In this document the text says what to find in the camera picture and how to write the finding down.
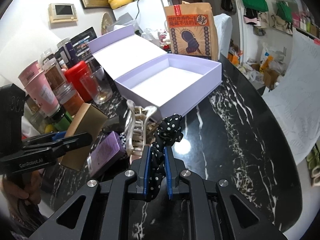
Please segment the left hand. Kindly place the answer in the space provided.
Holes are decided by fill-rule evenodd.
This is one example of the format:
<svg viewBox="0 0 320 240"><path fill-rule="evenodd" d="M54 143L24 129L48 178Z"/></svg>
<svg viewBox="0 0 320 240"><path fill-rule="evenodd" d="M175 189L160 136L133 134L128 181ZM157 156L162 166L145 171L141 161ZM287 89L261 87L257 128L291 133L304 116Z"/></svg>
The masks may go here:
<svg viewBox="0 0 320 240"><path fill-rule="evenodd" d="M29 200L37 206L41 202L41 183L42 178L39 171L31 172L30 182L23 189L5 176L1 176L1 216L9 218L10 215L13 215L18 220L30 221L31 218L21 203L20 211L18 211L17 200Z"/></svg>

